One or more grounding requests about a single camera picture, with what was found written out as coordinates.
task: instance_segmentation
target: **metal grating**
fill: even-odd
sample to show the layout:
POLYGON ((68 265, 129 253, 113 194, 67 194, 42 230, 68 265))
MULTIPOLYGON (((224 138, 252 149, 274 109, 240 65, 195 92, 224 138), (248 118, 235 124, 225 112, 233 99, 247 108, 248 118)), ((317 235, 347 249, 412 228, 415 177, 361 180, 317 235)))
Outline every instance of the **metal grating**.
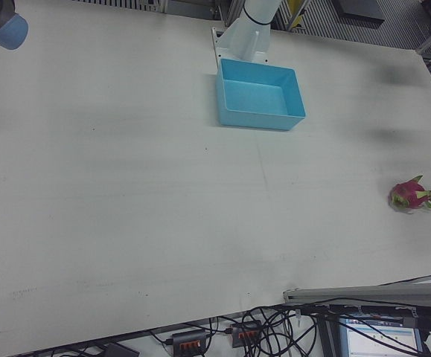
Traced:
POLYGON ((125 7, 126 9, 159 12, 159 0, 73 0, 114 7, 125 7))
POLYGON ((341 19, 331 0, 312 0, 303 15, 304 27, 293 32, 404 49, 415 49, 429 37, 431 19, 418 0, 377 2, 386 17, 381 25, 341 19))

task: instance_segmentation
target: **black device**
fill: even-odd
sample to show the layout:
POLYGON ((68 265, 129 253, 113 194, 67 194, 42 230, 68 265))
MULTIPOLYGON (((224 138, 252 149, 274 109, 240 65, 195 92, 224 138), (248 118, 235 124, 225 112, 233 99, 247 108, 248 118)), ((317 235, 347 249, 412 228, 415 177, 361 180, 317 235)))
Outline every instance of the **black device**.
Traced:
POLYGON ((139 357, 139 352, 122 344, 111 343, 108 344, 104 357, 139 357))
POLYGON ((384 14, 377 0, 332 0, 339 17, 382 24, 384 14))
POLYGON ((28 23, 15 12, 15 0, 0 0, 0 46, 14 50, 24 41, 28 23))

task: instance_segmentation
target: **blue plastic bin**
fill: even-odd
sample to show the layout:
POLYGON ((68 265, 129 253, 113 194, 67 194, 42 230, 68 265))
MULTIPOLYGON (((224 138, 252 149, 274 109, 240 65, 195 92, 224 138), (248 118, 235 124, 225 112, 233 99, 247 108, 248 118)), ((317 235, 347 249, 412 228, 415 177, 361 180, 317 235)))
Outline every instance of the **blue plastic bin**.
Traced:
POLYGON ((294 70, 221 59, 217 102, 222 125, 290 130, 304 119, 294 70))

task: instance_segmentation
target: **gray metal frame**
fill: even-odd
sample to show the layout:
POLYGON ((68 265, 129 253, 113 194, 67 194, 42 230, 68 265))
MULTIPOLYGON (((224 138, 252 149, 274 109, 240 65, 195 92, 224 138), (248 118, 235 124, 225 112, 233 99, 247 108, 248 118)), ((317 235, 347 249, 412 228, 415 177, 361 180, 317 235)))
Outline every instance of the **gray metal frame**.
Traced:
POLYGON ((332 298, 342 298, 336 300, 336 305, 358 305, 350 299, 381 300, 392 302, 391 306, 402 306, 405 303, 419 306, 431 306, 431 283, 423 284, 393 284, 386 286, 360 286, 351 288, 332 289, 301 289, 288 290, 284 293, 285 303, 288 305, 298 305, 303 303, 315 303, 332 298))

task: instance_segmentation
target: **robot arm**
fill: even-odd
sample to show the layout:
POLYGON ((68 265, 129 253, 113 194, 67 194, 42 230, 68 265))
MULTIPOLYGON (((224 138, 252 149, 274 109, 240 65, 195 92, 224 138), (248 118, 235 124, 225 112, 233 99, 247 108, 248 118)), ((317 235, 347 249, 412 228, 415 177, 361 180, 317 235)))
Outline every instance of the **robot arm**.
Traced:
POLYGON ((14 50, 24 41, 28 23, 15 13, 14 0, 0 0, 0 46, 14 50))

